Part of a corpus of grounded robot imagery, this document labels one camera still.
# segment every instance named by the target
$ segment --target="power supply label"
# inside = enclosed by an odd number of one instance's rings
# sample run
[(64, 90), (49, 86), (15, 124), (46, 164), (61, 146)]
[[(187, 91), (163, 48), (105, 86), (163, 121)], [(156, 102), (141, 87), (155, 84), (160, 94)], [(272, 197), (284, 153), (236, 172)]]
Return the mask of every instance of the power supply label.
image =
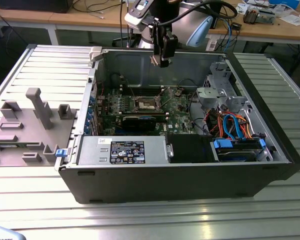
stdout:
[(146, 163), (144, 141), (112, 141), (110, 152), (111, 164)]

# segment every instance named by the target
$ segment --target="white table leg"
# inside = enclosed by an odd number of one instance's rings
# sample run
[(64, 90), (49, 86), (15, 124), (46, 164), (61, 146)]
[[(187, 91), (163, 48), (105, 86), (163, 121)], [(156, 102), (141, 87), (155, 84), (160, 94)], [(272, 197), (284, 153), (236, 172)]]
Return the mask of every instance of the white table leg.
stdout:
[(49, 25), (49, 27), (47, 27), (47, 31), (50, 37), (51, 45), (59, 45), (56, 26)]

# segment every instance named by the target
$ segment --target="motherboard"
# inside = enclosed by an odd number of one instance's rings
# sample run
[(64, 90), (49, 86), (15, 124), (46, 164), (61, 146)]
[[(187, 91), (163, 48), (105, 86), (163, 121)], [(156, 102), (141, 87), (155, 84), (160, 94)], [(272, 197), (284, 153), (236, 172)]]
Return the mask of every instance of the motherboard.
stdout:
[(189, 94), (180, 87), (120, 87), (104, 91), (95, 105), (102, 136), (194, 134)]

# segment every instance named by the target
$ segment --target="gray plastic part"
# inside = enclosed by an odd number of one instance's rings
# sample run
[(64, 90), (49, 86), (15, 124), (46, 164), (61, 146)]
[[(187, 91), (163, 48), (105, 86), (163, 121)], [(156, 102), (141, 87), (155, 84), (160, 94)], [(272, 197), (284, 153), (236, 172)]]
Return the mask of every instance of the gray plastic part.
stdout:
[(0, 124), (1, 129), (23, 129), (22, 122), (2, 122)]
[(60, 104), (58, 108), (58, 114), (61, 120), (73, 118), (69, 104)]
[(2, 107), (0, 108), (1, 113), (3, 114), (4, 118), (9, 120), (15, 121), (17, 116), (15, 112), (21, 111), (20, 107), (18, 106), (17, 102), (15, 101), (5, 101)]
[[(22, 111), (14, 112), (18, 121), (22, 122), (24, 127), (22, 129), (0, 128), (0, 135), (17, 135), (18, 141), (15, 143), (20, 144), (18, 145), (19, 147), (14, 147), (13, 144), (10, 145), (8, 142), (0, 143), (0, 166), (51, 166), (54, 164), (54, 162), (50, 162), (46, 159), (43, 155), (43, 150), (29, 150), (27, 146), (22, 144), (38, 144), (42, 142), (45, 146), (49, 145), (52, 150), (55, 145), (58, 145), (61, 149), (67, 148), (76, 110), (72, 108), (73, 118), (66, 120), (60, 119), (58, 109), (52, 108), (51, 111), (52, 116), (50, 120), (53, 123), (53, 128), (50, 130), (45, 130), (41, 121), (36, 118), (33, 108), (22, 108)], [(2, 117), (0, 120), (0, 124), (1, 123), (10, 123), (10, 121)], [(25, 152), (38, 152), (42, 161), (23, 161), (22, 156)]]
[(53, 151), (51, 151), (49, 145), (46, 145), (44, 150), (43, 150), (43, 155), (45, 156), (46, 160), (49, 162), (49, 163), (55, 163), (56, 162), (56, 152), (57, 150), (59, 149), (59, 146), (58, 145), (55, 145), (54, 146), (54, 149)]
[(16, 142), (17, 140), (16, 135), (0, 135), (0, 142)]
[(25, 96), (31, 100), (35, 108), (36, 114), (38, 115), (44, 129), (48, 130), (53, 127), (52, 122), (50, 121), (50, 116), (46, 110), (44, 103), (40, 98), (41, 90), (37, 87), (29, 87), (25, 93)]
[[(44, 109), (45, 109), (46, 112), (48, 113), (48, 116), (51, 117), (51, 116), (52, 116), (52, 111), (51, 111), (51, 108), (50, 108), (48, 102), (47, 102), (47, 101), (44, 101), (44, 102), (43, 102), (43, 105), (44, 105)], [(37, 114), (37, 111), (34, 109), (33, 112), (34, 112), (34, 115), (36, 116), (36, 118), (38, 119), (39, 116), (38, 116), (38, 114)]]
[(34, 144), (27, 144), (26, 147), (29, 150), (43, 150), (45, 148), (45, 145), (41, 141), (41, 142), (38, 142), (37, 144), (36, 143), (34, 143)]
[(37, 152), (24, 152), (21, 157), (26, 163), (41, 162), (42, 158)]

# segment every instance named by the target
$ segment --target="aluminum profile table surface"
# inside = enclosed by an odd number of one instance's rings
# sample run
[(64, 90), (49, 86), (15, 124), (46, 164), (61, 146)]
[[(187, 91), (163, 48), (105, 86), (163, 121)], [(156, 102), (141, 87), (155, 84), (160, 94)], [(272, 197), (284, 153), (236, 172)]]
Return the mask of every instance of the aluminum profile table surface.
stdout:
[[(16, 100), (30, 108), (24, 93), (36, 86), (52, 108), (67, 103), (80, 111), (89, 51), (79, 46), (27, 49), (0, 87), (0, 107), (4, 100)], [(300, 154), (300, 91), (273, 59), (236, 57)], [(262, 71), (264, 76), (255, 75)], [(0, 226), (28, 240), (299, 240), (300, 172), (253, 198), (85, 205), (75, 201), (53, 166), (0, 167)]]

